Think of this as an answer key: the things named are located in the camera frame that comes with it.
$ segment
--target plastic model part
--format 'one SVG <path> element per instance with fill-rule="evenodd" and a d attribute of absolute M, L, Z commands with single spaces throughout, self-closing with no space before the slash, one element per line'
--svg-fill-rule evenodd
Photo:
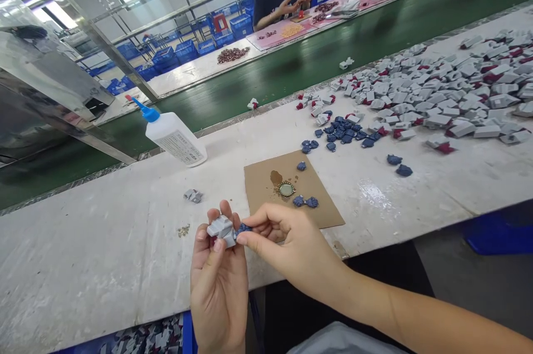
<path fill-rule="evenodd" d="M 311 196 L 310 198 L 308 198 L 305 203 L 307 204 L 308 207 L 311 207 L 311 208 L 316 208 L 318 207 L 318 200 L 316 198 L 314 198 L 313 196 Z"/>
<path fill-rule="evenodd" d="M 401 164 L 402 160 L 402 157 L 395 156 L 394 154 L 389 154 L 387 156 L 387 163 L 389 163 L 390 165 L 399 165 Z"/>
<path fill-rule="evenodd" d="M 202 201 L 203 194 L 197 191 L 196 189 L 189 189 L 183 194 L 183 198 L 193 203 L 199 203 Z"/>
<path fill-rule="evenodd" d="M 211 237 L 224 239 L 226 241 L 226 248 L 235 246 L 233 223 L 224 215 L 221 215 L 207 227 L 207 234 Z"/>
<path fill-rule="evenodd" d="M 407 165 L 401 164 L 397 169 L 396 173 L 401 176 L 410 176 L 413 173 L 413 170 L 410 169 Z"/>
<path fill-rule="evenodd" d="M 302 207 L 304 205 L 304 197 L 302 195 L 296 196 L 293 200 L 293 204 L 296 207 Z"/>

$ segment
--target blue plastic part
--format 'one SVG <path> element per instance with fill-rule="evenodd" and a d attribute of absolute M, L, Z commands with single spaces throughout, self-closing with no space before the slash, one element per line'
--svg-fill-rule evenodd
<path fill-rule="evenodd" d="M 156 109 L 146 107 L 140 101 L 135 99 L 135 97 L 132 97 L 132 100 L 137 104 L 137 106 L 139 106 L 140 110 L 143 112 L 143 117 L 146 121 L 154 122 L 155 120 L 159 118 L 160 114 L 157 112 Z"/>
<path fill-rule="evenodd" d="M 396 170 L 396 173 L 401 176 L 409 176 L 413 173 L 413 170 L 410 169 L 407 165 L 401 164 Z"/>
<path fill-rule="evenodd" d="M 363 140 L 363 139 L 366 139 L 368 135 L 366 134 L 366 132 L 364 131 L 358 131 L 357 132 L 357 135 L 355 136 L 355 140 Z"/>
<path fill-rule="evenodd" d="M 506 208 L 466 222 L 464 238 L 481 255 L 533 253 L 533 225 L 517 217 L 518 208 Z"/>
<path fill-rule="evenodd" d="M 334 135 L 337 139 L 342 139 L 344 136 L 344 129 L 339 129 L 339 128 L 335 129 Z"/>
<path fill-rule="evenodd" d="M 399 165 L 401 164 L 402 160 L 402 157 L 395 156 L 394 154 L 389 154 L 387 156 L 387 163 L 389 163 L 390 165 Z"/>
<path fill-rule="evenodd" d="M 354 137 L 350 135 L 344 135 L 343 138 L 340 140 L 342 144 L 351 143 L 352 139 Z"/>
<path fill-rule="evenodd" d="M 293 200 L 293 204 L 296 207 L 302 207 L 304 205 L 304 197 L 302 195 L 296 196 Z"/>
<path fill-rule="evenodd" d="M 311 207 L 311 208 L 316 208 L 318 207 L 318 200 L 316 198 L 314 198 L 313 196 L 311 196 L 310 198 L 308 198 L 305 203 L 307 204 L 307 206 Z"/>
<path fill-rule="evenodd" d="M 365 139 L 363 140 L 363 143 L 361 143 L 361 147 L 363 149 L 366 149 L 368 147 L 374 147 L 374 141 L 372 139 Z"/>
<path fill-rule="evenodd" d="M 374 132 L 372 135 L 368 135 L 369 139 L 372 139 L 373 141 L 378 141 L 381 139 L 381 135 L 379 132 Z"/>
<path fill-rule="evenodd" d="M 254 32 L 252 18 L 247 14 L 242 14 L 229 21 L 235 39 L 242 39 Z"/>

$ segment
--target forearm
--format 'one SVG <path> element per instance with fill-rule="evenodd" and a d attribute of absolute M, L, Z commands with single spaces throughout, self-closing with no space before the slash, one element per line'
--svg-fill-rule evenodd
<path fill-rule="evenodd" d="M 254 31 L 257 32 L 257 31 L 262 30 L 263 28 L 268 27 L 278 18 L 279 16 L 276 15 L 276 12 L 270 13 L 268 16 L 265 16 L 259 20 L 259 22 L 254 26 Z"/>
<path fill-rule="evenodd" d="M 392 287 L 346 267 L 330 301 L 347 317 L 373 326 L 419 353 L 532 353 L 533 342 L 451 304 Z"/>

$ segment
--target white table surface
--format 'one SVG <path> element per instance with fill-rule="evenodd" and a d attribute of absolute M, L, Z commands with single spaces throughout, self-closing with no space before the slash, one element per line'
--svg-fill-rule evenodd
<path fill-rule="evenodd" d="M 450 54 L 467 36 L 533 25 L 525 8 L 436 43 L 426 55 Z M 334 115 L 352 112 L 339 96 Z M 373 113 L 366 106 L 363 126 Z M 514 118 L 533 130 L 530 120 Z M 309 109 L 290 102 L 201 138 L 209 159 L 188 169 L 167 153 L 5 215 L 0 219 L 0 352 L 44 353 L 157 320 L 189 307 L 194 232 L 221 199 L 249 215 L 244 189 L 248 164 L 289 153 L 317 129 Z M 497 139 L 460 139 L 442 155 L 423 142 L 435 132 L 400 142 L 383 138 L 371 149 L 338 144 L 309 154 L 346 225 L 323 230 L 341 257 L 406 241 L 436 229 L 531 199 L 533 139 L 506 146 Z M 404 158 L 414 173 L 402 178 L 386 163 Z M 182 198 L 195 188 L 200 204 Z M 186 236 L 177 230 L 190 225 Z M 281 276 L 247 251 L 249 286 Z"/>

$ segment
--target gray part in hand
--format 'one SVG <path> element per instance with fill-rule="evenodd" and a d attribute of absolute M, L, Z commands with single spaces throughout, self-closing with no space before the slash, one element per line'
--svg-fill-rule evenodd
<path fill-rule="evenodd" d="M 224 215 L 221 215 L 207 227 L 207 234 L 211 237 L 216 236 L 226 241 L 226 248 L 235 246 L 233 223 Z"/>

